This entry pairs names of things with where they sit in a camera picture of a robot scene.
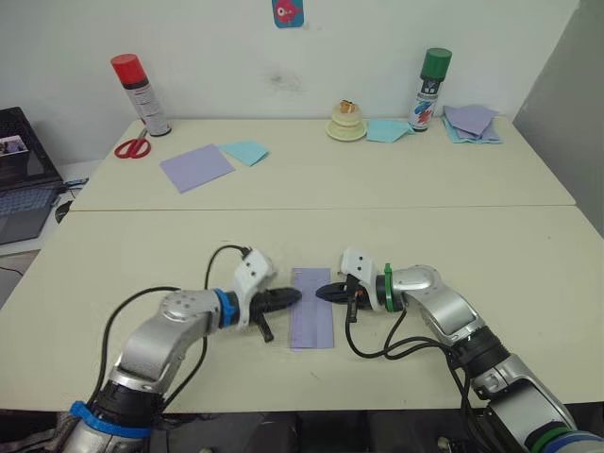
sticker on wall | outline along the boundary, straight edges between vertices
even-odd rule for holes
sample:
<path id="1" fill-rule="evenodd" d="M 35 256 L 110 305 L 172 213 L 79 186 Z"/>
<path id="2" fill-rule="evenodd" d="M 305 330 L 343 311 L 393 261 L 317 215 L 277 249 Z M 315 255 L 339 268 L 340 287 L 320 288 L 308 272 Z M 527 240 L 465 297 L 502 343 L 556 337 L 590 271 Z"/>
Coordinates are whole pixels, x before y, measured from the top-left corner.
<path id="1" fill-rule="evenodd" d="M 304 24 L 302 0 L 273 0 L 273 16 L 279 28 L 296 28 Z"/>

green cap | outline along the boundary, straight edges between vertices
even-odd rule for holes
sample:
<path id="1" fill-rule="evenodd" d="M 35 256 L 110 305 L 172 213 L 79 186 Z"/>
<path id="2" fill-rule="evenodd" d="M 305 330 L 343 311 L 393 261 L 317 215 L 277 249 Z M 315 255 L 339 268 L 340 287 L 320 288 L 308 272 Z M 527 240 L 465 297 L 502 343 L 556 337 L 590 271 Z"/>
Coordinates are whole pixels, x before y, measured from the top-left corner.
<path id="1" fill-rule="evenodd" d="M 422 78 L 436 78 L 438 80 L 445 79 L 446 70 L 451 62 L 453 54 L 450 50 L 442 47 L 432 47 L 426 51 L 424 59 L 424 67 L 422 67 Z"/>

green ring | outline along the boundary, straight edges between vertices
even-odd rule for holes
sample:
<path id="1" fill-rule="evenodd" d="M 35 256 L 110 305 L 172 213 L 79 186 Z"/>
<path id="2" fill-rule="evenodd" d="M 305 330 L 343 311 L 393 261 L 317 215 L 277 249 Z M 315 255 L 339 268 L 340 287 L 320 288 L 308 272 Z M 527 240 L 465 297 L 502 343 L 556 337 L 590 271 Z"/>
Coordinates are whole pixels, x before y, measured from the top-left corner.
<path id="1" fill-rule="evenodd" d="M 567 432 L 571 432 L 571 430 L 567 427 L 558 427 L 551 429 L 550 431 L 546 432 L 543 436 L 541 436 L 537 440 L 537 442 L 535 442 L 535 445 L 532 446 L 530 453 L 540 453 L 541 450 L 544 449 L 544 446 L 549 444 L 555 438 L 566 434 Z"/>
<path id="2" fill-rule="evenodd" d="M 393 312 L 393 270 L 389 262 L 384 267 L 384 286 L 386 287 L 386 310 Z"/>

laptop keyboard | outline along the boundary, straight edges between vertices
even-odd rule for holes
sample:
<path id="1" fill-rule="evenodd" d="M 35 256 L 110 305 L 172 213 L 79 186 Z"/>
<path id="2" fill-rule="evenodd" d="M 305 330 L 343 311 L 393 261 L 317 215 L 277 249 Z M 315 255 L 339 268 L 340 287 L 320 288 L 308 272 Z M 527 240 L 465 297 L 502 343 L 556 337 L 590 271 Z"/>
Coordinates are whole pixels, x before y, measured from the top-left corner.
<path id="1" fill-rule="evenodd" d="M 42 209 L 52 201 L 55 190 L 52 186 L 0 193 L 0 215 Z"/>

label on can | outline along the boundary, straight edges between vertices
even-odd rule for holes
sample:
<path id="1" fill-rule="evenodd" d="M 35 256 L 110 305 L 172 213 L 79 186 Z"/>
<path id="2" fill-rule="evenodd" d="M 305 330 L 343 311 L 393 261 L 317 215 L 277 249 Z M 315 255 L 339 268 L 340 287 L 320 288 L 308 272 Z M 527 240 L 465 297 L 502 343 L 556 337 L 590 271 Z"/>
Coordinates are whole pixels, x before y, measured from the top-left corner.
<path id="1" fill-rule="evenodd" d="M 415 130 L 428 129 L 428 123 L 434 114 L 438 91 L 441 81 L 427 78 L 422 80 L 419 93 L 415 96 L 415 102 L 409 114 L 409 124 Z"/>
<path id="2" fill-rule="evenodd" d="M 126 94 L 143 120 L 149 135 L 158 136 L 170 131 L 168 120 L 163 114 L 151 84 L 133 90 L 126 90 Z"/>

